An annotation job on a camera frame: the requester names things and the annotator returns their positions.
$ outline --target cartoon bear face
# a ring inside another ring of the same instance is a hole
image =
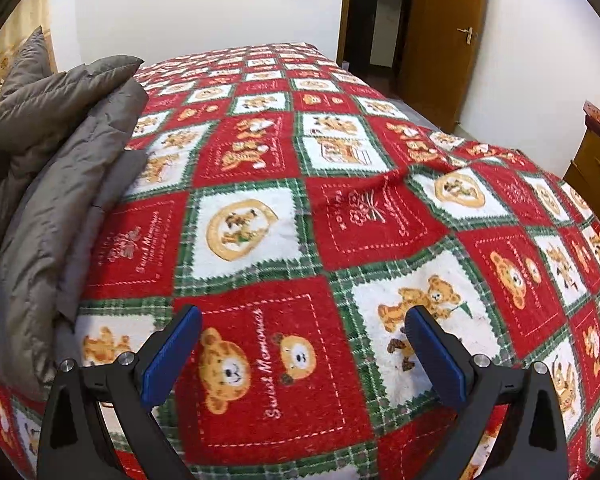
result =
[[[496,266],[496,272],[502,284],[511,293],[513,304],[522,310],[525,307],[526,283],[518,268],[497,252],[491,253],[491,261]]]
[[[243,397],[251,386],[251,367],[242,349],[223,341],[215,328],[207,328],[200,337],[200,379],[206,390],[205,404],[211,413],[221,415],[230,400]]]
[[[427,291],[427,295],[429,296],[431,303],[435,306],[442,303],[457,305],[461,301],[460,295],[454,292],[451,283],[446,282],[436,274],[429,277],[429,290]]]

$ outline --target door frame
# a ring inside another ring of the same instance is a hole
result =
[[[338,36],[338,53],[336,54],[336,63],[342,66],[344,59],[344,43],[347,37],[347,22],[349,21],[349,0],[342,0],[342,10],[340,11],[340,34]]]

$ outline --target bear illustration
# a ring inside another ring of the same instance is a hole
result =
[[[226,412],[229,402],[245,396],[251,386],[251,366],[242,349],[224,341],[218,330],[207,328],[200,336],[202,354],[198,371],[206,391],[205,405],[215,414]]]
[[[496,266],[500,282],[511,293],[514,306],[520,310],[524,309],[526,283],[522,273],[510,260],[503,258],[495,251],[491,253],[491,261]]]
[[[286,370],[286,373],[280,377],[282,384],[289,386],[314,373],[316,365],[314,346],[307,339],[297,335],[275,334],[272,340],[275,345],[280,346],[280,359]]]

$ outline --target bedspread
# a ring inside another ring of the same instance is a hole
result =
[[[587,476],[600,222],[568,184],[417,126],[304,43],[179,56],[136,79],[150,100],[129,146],[150,159],[94,248],[76,337],[103,364],[201,309],[200,344],[154,409],[197,478],[412,478],[454,415],[400,330],[416,304],[469,352],[547,364],[570,474]],[[26,476],[42,409],[0,386],[0,444]]]

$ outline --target wooden door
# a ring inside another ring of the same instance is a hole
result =
[[[349,0],[344,60],[356,75],[365,75],[371,63],[377,6],[378,0]]]
[[[411,3],[398,93],[409,106],[448,133],[456,127],[471,81],[486,2]]]

